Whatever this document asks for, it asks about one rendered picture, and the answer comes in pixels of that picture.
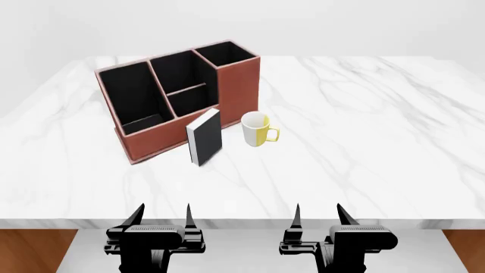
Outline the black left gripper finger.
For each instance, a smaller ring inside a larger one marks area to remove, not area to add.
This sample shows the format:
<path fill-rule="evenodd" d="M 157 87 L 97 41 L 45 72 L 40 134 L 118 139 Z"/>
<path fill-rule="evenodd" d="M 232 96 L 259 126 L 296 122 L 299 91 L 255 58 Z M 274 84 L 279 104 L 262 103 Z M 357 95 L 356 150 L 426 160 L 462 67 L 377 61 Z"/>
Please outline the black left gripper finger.
<path fill-rule="evenodd" d="M 145 210 L 145 204 L 141 204 L 136 211 L 123 222 L 122 227 L 131 227 L 133 225 L 141 224 L 143 213 Z"/>
<path fill-rule="evenodd" d="M 196 223 L 193 220 L 190 204 L 186 207 L 186 224 L 185 230 L 187 232 L 200 232 L 201 230 L 196 227 Z"/>

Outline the black hardcover book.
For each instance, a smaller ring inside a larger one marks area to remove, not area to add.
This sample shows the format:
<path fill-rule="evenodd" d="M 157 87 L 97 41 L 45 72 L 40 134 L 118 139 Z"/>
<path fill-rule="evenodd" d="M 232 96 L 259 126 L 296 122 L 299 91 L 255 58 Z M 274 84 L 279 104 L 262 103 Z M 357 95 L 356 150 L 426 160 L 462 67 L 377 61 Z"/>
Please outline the black hardcover book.
<path fill-rule="evenodd" d="M 190 158 L 193 164 L 204 165 L 222 147 L 221 113 L 210 108 L 186 126 Z"/>

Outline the white and yellow mug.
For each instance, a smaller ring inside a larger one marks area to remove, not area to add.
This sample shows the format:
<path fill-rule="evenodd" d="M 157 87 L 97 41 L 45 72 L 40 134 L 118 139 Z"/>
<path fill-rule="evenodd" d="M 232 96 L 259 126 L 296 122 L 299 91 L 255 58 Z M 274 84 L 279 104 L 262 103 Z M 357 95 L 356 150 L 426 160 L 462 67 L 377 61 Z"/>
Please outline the white and yellow mug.
<path fill-rule="evenodd" d="M 280 129 L 270 125 L 269 117 L 260 111 L 251 111 L 241 117 L 242 131 L 246 143 L 252 147 L 259 147 L 266 142 L 277 142 Z M 275 138 L 268 136 L 268 131 L 275 130 Z"/>

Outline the brown leather desk caddy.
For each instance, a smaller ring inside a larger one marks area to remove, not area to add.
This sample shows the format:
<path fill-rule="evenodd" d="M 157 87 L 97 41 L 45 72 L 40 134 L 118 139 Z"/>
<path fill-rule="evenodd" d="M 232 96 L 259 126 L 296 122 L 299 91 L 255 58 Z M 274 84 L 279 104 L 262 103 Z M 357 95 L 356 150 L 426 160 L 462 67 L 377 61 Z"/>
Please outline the brown leather desk caddy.
<path fill-rule="evenodd" d="M 187 142 L 186 125 L 210 108 L 229 127 L 258 110 L 260 56 L 224 40 L 95 71 L 130 163 Z"/>

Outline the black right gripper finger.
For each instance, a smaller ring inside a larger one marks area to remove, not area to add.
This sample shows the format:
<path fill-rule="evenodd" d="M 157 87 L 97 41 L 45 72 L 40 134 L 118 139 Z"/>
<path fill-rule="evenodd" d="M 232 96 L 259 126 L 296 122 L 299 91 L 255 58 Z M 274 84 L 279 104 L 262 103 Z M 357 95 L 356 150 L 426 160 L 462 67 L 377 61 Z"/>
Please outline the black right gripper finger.
<path fill-rule="evenodd" d="M 302 229 L 299 204 L 296 205 L 296 211 L 295 211 L 295 215 L 294 215 L 294 218 L 293 218 L 293 222 L 292 222 L 292 224 L 290 225 L 289 228 L 290 229 Z"/>
<path fill-rule="evenodd" d="M 360 225 L 339 203 L 336 204 L 341 225 Z"/>

